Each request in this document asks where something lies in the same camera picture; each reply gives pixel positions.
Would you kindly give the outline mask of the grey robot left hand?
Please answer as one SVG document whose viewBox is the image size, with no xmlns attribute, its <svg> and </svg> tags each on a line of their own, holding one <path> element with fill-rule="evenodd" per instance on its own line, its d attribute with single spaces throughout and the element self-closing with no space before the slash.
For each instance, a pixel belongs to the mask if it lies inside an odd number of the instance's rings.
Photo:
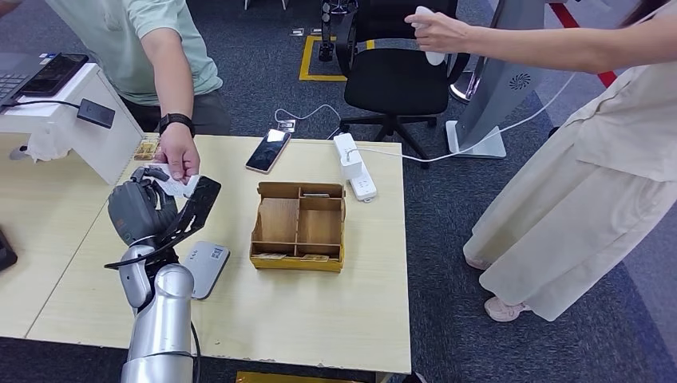
<svg viewBox="0 0 677 383">
<path fill-rule="evenodd" d="M 157 166 L 137 168 L 108 197 L 109 218 L 128 246 L 165 233 L 178 210 L 175 198 L 160 186 L 170 176 Z"/>
</svg>

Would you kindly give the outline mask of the person's left hand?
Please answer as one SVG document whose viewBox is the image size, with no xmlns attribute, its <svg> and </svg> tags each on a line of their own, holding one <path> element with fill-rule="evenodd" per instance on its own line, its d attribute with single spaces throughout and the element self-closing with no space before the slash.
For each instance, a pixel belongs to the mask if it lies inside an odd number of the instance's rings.
<svg viewBox="0 0 677 383">
<path fill-rule="evenodd" d="M 184 184 L 192 176 L 198 175 L 200 155 L 188 126 L 181 123 L 169 124 L 160 135 L 154 160 L 167 164 L 170 176 Z"/>
</svg>

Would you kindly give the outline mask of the person's hand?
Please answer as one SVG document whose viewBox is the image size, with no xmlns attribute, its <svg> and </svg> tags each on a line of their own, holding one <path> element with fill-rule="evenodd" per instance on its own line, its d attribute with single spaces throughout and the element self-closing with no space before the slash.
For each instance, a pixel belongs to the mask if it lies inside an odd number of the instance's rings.
<svg viewBox="0 0 677 383">
<path fill-rule="evenodd" d="M 414 27 L 418 47 L 426 52 L 470 53 L 473 27 L 441 12 L 411 14 L 404 21 Z"/>
</svg>

